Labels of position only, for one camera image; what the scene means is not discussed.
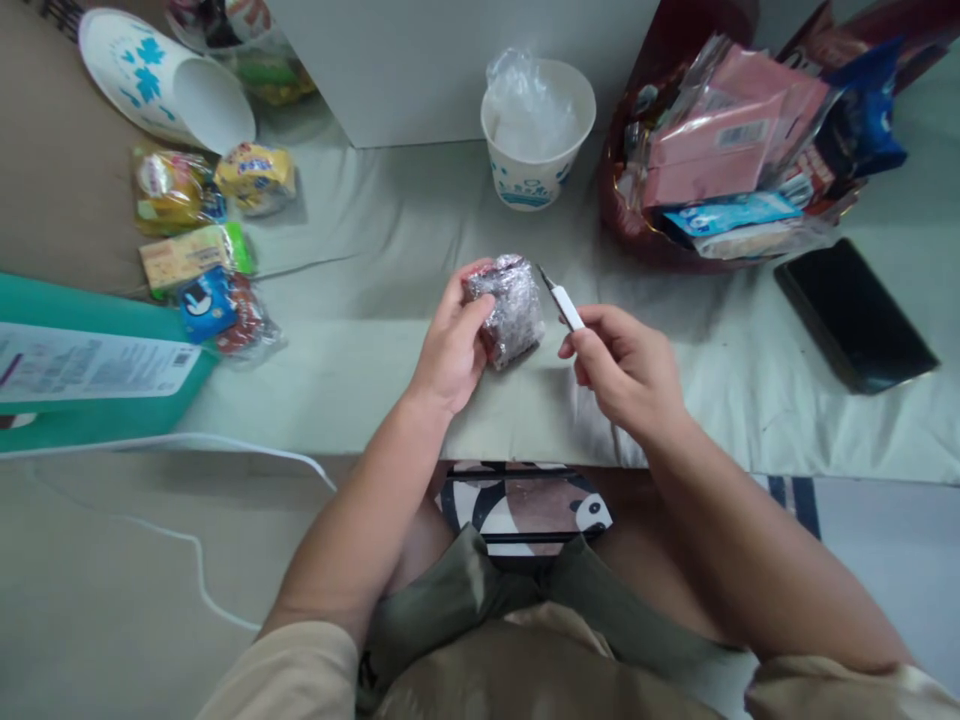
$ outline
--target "white knife handle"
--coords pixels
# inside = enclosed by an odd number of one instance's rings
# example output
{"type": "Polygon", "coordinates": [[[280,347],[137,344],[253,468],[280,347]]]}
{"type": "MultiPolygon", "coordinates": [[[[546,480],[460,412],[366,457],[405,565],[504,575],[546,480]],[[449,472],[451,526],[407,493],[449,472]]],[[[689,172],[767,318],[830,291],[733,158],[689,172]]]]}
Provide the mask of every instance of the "white knife handle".
{"type": "Polygon", "coordinates": [[[560,313],[566,318],[570,332],[584,327],[583,320],[580,319],[580,313],[577,312],[576,306],[570,301],[567,291],[558,285],[550,293],[553,295],[553,299],[557,301],[560,313]]]}

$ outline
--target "teal binder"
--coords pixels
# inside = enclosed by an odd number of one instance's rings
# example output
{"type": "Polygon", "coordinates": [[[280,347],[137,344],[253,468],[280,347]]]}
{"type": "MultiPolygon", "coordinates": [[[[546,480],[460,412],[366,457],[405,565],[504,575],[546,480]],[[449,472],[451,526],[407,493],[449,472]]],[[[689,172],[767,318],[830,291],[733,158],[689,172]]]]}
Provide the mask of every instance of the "teal binder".
{"type": "MultiPolygon", "coordinates": [[[[72,290],[2,273],[0,322],[189,342],[179,314],[171,308],[72,290]]],[[[0,453],[168,433],[190,407],[217,363],[217,356],[204,350],[179,390],[165,397],[30,402],[5,401],[2,381],[5,374],[9,376],[13,372],[13,368],[0,367],[0,416],[37,414],[36,419],[23,427],[0,430],[0,453]]]]}

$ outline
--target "white paper cup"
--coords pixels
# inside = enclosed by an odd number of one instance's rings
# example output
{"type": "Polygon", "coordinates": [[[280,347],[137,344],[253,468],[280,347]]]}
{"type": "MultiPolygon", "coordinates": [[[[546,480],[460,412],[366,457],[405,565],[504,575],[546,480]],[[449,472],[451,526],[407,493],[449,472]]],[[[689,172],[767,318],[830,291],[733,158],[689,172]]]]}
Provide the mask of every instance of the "white paper cup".
{"type": "Polygon", "coordinates": [[[133,123],[220,155],[256,139],[239,81],[139,18],[97,9],[80,22],[80,52],[97,86],[133,123]]]}
{"type": "Polygon", "coordinates": [[[580,146],[587,139],[597,119],[597,101],[593,87],[583,73],[558,60],[538,60],[540,74],[554,89],[573,102],[573,112],[580,126],[577,141],[559,155],[544,162],[530,163],[511,157],[493,141],[500,118],[490,102],[489,89],[480,104],[480,124],[490,151],[490,169],[497,195],[510,208],[535,212],[549,207],[560,196],[570,176],[580,146]]]}

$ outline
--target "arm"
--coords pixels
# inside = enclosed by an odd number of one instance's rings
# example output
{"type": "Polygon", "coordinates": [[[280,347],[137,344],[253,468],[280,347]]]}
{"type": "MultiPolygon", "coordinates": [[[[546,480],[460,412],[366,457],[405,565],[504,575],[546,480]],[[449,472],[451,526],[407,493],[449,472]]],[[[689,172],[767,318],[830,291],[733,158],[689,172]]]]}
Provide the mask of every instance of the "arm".
{"type": "Polygon", "coordinates": [[[323,508],[294,554],[260,637],[326,620],[363,647],[374,605],[396,568],[444,435],[466,405],[486,357],[477,331],[493,310],[485,295],[463,306],[450,279],[427,331],[410,387],[380,425],[350,479],[323,508]]]}
{"type": "Polygon", "coordinates": [[[580,308],[578,382],[644,448],[667,511],[761,660],[819,655],[853,670],[913,664],[863,586],[687,414],[670,343],[614,307],[580,308]]]}

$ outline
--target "forearm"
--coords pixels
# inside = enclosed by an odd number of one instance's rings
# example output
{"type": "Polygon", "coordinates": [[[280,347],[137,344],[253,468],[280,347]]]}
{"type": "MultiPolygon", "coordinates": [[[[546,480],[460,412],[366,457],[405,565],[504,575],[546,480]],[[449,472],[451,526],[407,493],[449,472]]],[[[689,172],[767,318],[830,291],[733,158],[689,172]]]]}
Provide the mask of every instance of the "forearm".
{"type": "Polygon", "coordinates": [[[363,646],[449,422],[414,397],[400,399],[301,541],[261,636],[299,620],[327,620],[363,646]]]}
{"type": "Polygon", "coordinates": [[[687,544],[761,659],[912,662],[857,579],[691,419],[639,438],[687,544]]]}

